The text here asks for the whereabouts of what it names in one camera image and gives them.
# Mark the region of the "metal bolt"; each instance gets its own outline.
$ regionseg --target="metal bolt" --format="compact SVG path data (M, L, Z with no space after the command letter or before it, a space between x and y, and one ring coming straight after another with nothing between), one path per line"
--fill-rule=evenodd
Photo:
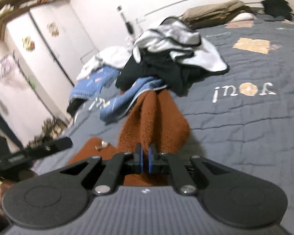
M190 184L183 185L180 191L184 194L190 194L196 191L196 187Z
M111 188L105 184L103 185L98 185L95 187L95 191L96 193L98 194L101 194L101 193L108 193L110 192Z

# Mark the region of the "blue garment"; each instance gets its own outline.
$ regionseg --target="blue garment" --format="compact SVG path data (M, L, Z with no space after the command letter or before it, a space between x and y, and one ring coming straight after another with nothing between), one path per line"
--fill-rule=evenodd
M116 96L110 100L99 100L96 107L100 107L100 120L106 123L118 121L126 115L140 94L146 91L157 91L166 88L162 79L153 76L139 78L133 86L123 95Z
M104 86L109 87L119 74L120 70L105 65L101 69L90 74L88 79L80 80L72 89L69 101L75 98L92 98L94 95L99 94Z

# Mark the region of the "gray quilt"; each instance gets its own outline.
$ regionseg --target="gray quilt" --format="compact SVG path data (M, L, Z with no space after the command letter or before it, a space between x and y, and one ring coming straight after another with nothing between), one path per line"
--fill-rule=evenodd
M294 25L258 17L251 28L200 30L230 71L194 83L185 97L172 94L191 128L179 154L199 154L279 185L289 201L281 224L294 234ZM64 166L93 136L117 144L125 119L106 126L97 110L88 111L91 103L66 131L74 147L37 162L37 173Z

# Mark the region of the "bed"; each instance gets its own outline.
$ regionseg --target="bed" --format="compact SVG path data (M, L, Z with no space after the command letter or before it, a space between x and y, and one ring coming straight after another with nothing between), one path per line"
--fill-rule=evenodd
M288 197L281 225L294 234L294 23L256 16L251 27L199 30L230 71L198 80L187 96L171 93L191 128L179 156L201 155L280 186ZM88 110L91 103L84 104L65 132L73 148L38 161L38 174L65 166L91 137L117 145L126 118L105 125L98 110Z

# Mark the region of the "brown cloth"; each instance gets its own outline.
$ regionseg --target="brown cloth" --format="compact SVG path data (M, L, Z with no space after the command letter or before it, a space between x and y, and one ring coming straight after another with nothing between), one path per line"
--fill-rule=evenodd
M112 158L116 153L135 151L137 143L142 144L144 156L148 156L148 147L154 143L157 151L162 153L177 153L186 143L190 134L187 121L179 112L169 92L148 91L142 93L137 103L130 111L119 136L118 147L110 144L102 150L95 146L101 145L101 139L92 138L69 162L69 164L100 155L103 160ZM127 175L124 185L163 185L164 176L160 175Z
M190 8L180 19L192 29L224 25L242 12L253 13L252 9L240 0L209 4Z

